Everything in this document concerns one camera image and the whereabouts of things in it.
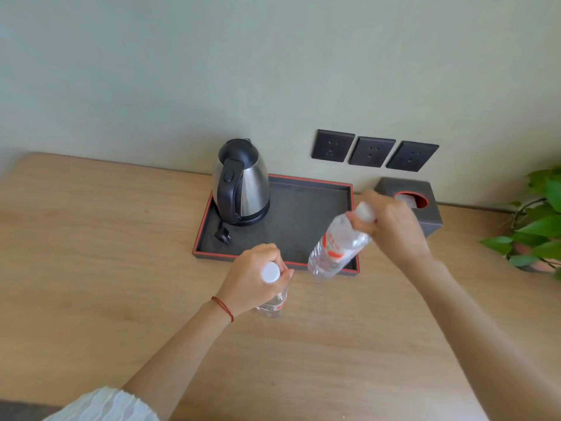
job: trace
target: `kettle lid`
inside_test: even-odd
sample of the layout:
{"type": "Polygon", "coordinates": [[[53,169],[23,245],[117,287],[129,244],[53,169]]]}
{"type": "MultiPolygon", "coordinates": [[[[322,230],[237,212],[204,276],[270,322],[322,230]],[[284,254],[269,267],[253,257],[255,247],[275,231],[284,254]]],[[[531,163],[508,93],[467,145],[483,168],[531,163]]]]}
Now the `kettle lid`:
{"type": "Polygon", "coordinates": [[[253,167],[259,159],[259,151],[246,139],[228,140],[218,152],[218,159],[224,165],[227,159],[243,162],[243,169],[253,167]]]}

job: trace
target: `electric kettle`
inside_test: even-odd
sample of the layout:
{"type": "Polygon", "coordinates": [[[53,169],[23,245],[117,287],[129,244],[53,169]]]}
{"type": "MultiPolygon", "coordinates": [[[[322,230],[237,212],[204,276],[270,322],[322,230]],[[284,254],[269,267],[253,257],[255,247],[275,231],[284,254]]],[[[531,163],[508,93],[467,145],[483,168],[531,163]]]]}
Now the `electric kettle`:
{"type": "Polygon", "coordinates": [[[257,148],[246,139],[228,140],[218,152],[213,199],[224,223],[249,226],[267,214],[269,175],[257,148]]]}

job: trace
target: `hand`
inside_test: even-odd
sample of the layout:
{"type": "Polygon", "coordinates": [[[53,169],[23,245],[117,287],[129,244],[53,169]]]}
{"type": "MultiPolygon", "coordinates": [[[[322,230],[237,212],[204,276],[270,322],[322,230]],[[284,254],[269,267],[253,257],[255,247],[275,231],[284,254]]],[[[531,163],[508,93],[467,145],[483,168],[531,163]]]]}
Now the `hand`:
{"type": "Polygon", "coordinates": [[[275,297],[288,286],[293,274],[294,269],[286,267],[275,244],[261,244],[244,251],[234,261],[216,297],[236,317],[275,297]],[[279,267],[280,278],[277,282],[265,283],[261,272],[270,261],[279,267]]]}
{"type": "Polygon", "coordinates": [[[376,221],[365,223],[355,213],[348,212],[347,218],[353,229],[368,233],[399,268],[417,260],[432,258],[421,226],[405,202],[373,190],[365,191],[362,197],[374,210],[376,221]]]}

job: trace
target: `flower pot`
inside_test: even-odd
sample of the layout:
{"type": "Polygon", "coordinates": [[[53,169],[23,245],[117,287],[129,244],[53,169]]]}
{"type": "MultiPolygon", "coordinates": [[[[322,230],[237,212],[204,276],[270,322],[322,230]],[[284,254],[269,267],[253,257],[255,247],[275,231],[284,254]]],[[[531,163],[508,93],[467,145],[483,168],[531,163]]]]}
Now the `flower pot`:
{"type": "MultiPolygon", "coordinates": [[[[517,255],[529,255],[532,253],[532,249],[520,242],[514,242],[513,247],[517,255]]],[[[553,266],[561,267],[561,261],[555,259],[545,259],[550,262],[553,266]]],[[[545,261],[534,261],[528,266],[519,267],[520,270],[525,270],[526,272],[543,272],[543,273],[553,273],[555,269],[547,264],[545,261]]]]}

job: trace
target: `black tray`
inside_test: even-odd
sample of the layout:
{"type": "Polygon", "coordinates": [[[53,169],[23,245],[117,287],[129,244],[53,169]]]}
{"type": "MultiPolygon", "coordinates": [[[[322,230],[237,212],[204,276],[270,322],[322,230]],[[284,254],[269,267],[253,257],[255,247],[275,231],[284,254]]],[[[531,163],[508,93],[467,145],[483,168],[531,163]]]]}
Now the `black tray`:
{"type": "MultiPolygon", "coordinates": [[[[265,218],[252,226],[224,224],[230,232],[231,241],[228,244],[214,236],[221,220],[211,192],[193,255],[197,258],[233,261],[249,248],[272,242],[279,247],[289,267],[306,270],[312,249],[333,218],[354,209],[350,183],[278,175],[269,175],[269,183],[271,207],[265,218]]],[[[354,276],[359,273],[359,257],[355,256],[340,275],[354,276]]]]}

